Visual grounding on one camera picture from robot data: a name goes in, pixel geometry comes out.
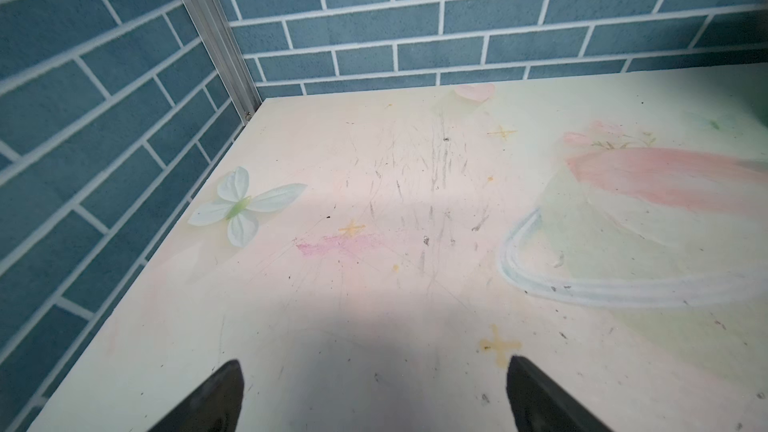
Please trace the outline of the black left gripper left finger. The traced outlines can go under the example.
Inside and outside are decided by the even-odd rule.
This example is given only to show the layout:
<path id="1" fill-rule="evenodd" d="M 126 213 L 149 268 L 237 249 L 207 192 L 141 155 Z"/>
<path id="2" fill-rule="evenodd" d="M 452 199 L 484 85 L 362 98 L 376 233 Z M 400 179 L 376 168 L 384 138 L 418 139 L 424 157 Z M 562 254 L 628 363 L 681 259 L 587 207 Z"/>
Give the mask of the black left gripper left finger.
<path id="1" fill-rule="evenodd" d="M 150 432 L 235 431 L 243 397 L 244 376 L 240 362 L 229 360 L 158 421 Z"/>

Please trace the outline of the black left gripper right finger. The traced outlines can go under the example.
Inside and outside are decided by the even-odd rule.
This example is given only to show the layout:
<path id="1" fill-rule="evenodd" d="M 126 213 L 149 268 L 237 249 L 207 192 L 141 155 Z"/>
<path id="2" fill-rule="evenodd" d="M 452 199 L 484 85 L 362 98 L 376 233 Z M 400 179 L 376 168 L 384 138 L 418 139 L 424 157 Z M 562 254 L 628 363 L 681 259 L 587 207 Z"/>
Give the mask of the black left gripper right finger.
<path id="1" fill-rule="evenodd" d="M 506 393 L 518 431 L 611 431 L 524 356 L 510 359 Z"/>

